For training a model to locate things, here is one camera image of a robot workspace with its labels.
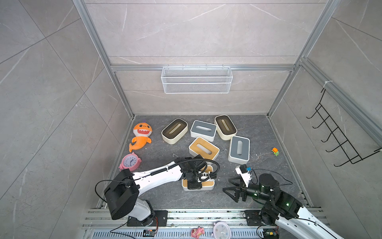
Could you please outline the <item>white tissue box grey top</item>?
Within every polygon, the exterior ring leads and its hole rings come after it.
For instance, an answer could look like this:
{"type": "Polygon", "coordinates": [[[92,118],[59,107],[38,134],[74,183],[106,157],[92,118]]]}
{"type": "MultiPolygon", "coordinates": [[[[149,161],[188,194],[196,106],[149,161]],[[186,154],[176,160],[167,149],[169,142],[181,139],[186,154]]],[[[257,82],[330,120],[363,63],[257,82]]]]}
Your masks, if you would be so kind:
{"type": "Polygon", "coordinates": [[[237,164],[246,164],[250,158],[250,139],[233,136],[230,141],[228,161],[237,164]]]}

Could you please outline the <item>white tissue box wooden lid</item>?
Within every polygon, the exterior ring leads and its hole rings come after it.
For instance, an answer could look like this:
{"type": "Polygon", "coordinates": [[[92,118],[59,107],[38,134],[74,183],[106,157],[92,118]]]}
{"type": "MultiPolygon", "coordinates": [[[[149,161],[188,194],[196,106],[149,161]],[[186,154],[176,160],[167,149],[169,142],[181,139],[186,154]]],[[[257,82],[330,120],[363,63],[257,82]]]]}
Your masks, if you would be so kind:
{"type": "Polygon", "coordinates": [[[189,153],[192,156],[200,155],[204,159],[215,160],[219,155],[220,149],[202,137],[197,137],[189,145],[189,153]]]}

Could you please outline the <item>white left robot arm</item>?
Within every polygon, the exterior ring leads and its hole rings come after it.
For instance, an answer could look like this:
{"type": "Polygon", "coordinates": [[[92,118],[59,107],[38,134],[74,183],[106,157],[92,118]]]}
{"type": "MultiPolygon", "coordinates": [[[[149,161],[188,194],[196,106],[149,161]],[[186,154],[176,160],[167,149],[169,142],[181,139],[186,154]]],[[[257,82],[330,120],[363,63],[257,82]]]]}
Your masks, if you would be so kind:
{"type": "Polygon", "coordinates": [[[177,158],[167,165],[144,172],[131,172],[129,169],[120,171],[104,190],[104,200],[111,219],[119,220],[128,216],[143,226],[151,224],[155,211],[149,201],[139,197],[151,189],[182,179],[200,187],[207,166],[207,160],[198,155],[194,158],[177,158]]]}

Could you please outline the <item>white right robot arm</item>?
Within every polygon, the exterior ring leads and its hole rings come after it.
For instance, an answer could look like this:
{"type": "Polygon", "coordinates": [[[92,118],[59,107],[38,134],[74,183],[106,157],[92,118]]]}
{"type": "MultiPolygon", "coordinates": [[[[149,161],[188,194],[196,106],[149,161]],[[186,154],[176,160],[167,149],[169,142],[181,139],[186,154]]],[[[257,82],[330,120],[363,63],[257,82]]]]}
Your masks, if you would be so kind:
{"type": "Polygon", "coordinates": [[[341,239],[342,237],[316,218],[298,199],[281,190],[280,183],[268,173],[252,183],[251,173],[239,173],[229,179],[232,187],[223,188],[223,192],[236,203],[248,197],[254,201],[263,201],[260,211],[261,222],[276,225],[298,239],[341,239]]]}

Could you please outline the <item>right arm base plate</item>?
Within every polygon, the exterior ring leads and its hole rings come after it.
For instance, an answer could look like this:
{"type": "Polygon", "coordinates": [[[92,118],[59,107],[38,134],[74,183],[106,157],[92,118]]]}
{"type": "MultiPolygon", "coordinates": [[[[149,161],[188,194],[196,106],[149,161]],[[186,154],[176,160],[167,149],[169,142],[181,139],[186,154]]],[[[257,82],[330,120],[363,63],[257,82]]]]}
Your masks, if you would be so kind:
{"type": "Polygon", "coordinates": [[[261,226],[266,225],[268,222],[261,210],[245,210],[244,218],[248,226],[261,226]]]}

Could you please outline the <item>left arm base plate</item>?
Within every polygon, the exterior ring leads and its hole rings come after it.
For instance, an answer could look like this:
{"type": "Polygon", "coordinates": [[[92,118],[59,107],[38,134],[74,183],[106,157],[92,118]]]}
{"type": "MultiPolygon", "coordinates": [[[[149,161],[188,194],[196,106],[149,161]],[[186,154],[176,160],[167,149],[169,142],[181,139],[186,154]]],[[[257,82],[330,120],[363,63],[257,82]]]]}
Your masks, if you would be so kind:
{"type": "Polygon", "coordinates": [[[130,217],[127,221],[128,227],[165,227],[168,220],[167,210],[155,210],[148,218],[143,221],[138,221],[136,218],[130,217]]]}

